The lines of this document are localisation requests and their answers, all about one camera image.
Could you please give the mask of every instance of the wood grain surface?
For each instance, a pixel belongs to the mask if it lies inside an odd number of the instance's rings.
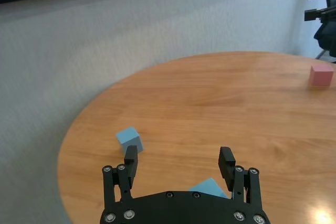
[[[60,150],[58,184],[71,220],[99,222],[101,168],[123,162],[115,134],[134,126],[145,150],[133,197],[188,190],[209,177],[227,192],[217,161],[219,147],[229,146],[238,165],[260,170],[272,224],[335,223],[336,81],[310,87],[315,63],[328,64],[216,53],[157,65],[111,86],[73,122]]]

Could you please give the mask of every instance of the foam block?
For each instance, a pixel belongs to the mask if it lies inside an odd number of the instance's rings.
[[[122,146],[124,153],[126,153],[127,147],[130,145],[136,145],[138,148],[138,153],[143,151],[140,135],[134,127],[129,127],[121,132],[118,132],[116,136]]]
[[[217,185],[213,178],[209,178],[198,185],[189,189],[189,191],[198,191],[200,193],[210,194],[218,197],[227,198],[223,190]]]
[[[329,86],[334,74],[334,68],[328,64],[311,66],[310,84],[312,86]]]

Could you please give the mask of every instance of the round table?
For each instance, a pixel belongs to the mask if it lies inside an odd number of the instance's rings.
[[[260,170],[271,223],[336,218],[336,81],[308,84],[314,59],[223,52],[170,61],[112,85],[77,117],[58,158],[58,185],[73,223],[99,223],[102,167],[123,163],[115,134],[134,126],[139,154],[132,196],[188,190],[207,178],[225,189],[220,146]]]

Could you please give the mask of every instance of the screw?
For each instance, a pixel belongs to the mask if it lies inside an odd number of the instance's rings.
[[[253,219],[258,224],[265,224],[266,223],[265,219],[262,216],[260,216],[260,215],[254,215]]]
[[[193,193],[193,197],[196,198],[196,199],[200,198],[200,196],[201,195],[199,193]]]
[[[124,217],[125,219],[132,219],[133,217],[135,216],[135,212],[133,210],[127,210],[125,213],[124,213]]]
[[[237,220],[240,220],[240,221],[245,220],[245,216],[243,215],[242,212],[235,212],[235,213],[233,214],[233,216],[234,216]]]
[[[113,222],[115,220],[115,217],[116,215],[115,214],[108,214],[105,216],[105,221],[106,222]]]
[[[167,198],[173,198],[174,194],[171,191],[166,192],[166,197]]]

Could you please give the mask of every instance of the black equipment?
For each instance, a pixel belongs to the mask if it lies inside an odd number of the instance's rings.
[[[326,0],[327,8],[305,11],[305,21],[321,20],[321,27],[314,35],[319,46],[329,51],[329,55],[336,57],[336,0]]]
[[[138,151],[132,145],[126,151],[124,164],[103,167],[104,211],[100,224],[270,224],[262,210],[259,170],[236,166],[229,147],[221,147],[218,165],[232,192],[231,199],[197,191],[165,191],[132,198],[137,165]],[[118,202],[115,185],[120,188]]]

